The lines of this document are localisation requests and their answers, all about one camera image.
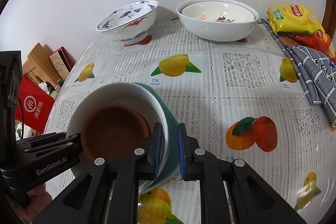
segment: red snack bag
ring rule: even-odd
[[[318,30],[311,34],[290,33],[288,36],[295,41],[300,42],[300,44],[302,44],[303,46],[323,52],[332,61],[336,62],[334,45],[331,41],[331,37],[326,32]]]
[[[31,81],[27,75],[24,75],[20,84],[19,99],[23,106],[24,123],[37,132],[43,133],[54,99]],[[15,111],[15,118],[22,121],[19,103]]]

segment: chip bag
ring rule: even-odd
[[[324,29],[314,13],[303,5],[268,7],[267,16],[273,32],[313,33]]]
[[[331,37],[326,33],[318,30],[311,34],[290,33],[288,36],[295,41],[300,42],[303,46],[313,48],[327,55],[332,61],[336,62],[336,55]]]

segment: yellow snack bag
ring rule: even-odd
[[[273,32],[313,33],[324,29],[315,14],[304,5],[268,7],[267,16]]]

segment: black cable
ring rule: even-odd
[[[23,107],[22,107],[22,102],[21,102],[21,100],[20,100],[20,98],[18,98],[18,100],[19,100],[19,103],[20,103],[20,107],[21,107],[21,118],[22,118],[22,130],[21,130],[21,136],[19,136],[20,137],[20,139],[23,139],[23,131],[24,131],[24,126],[25,126],[25,122],[24,122],[24,119],[23,119]]]

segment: red paper bag with white logo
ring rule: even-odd
[[[24,123],[37,132],[43,133],[54,99],[31,81],[27,75],[24,75],[23,82],[20,84],[19,99],[23,106]],[[15,118],[22,121],[19,103],[16,107]]]

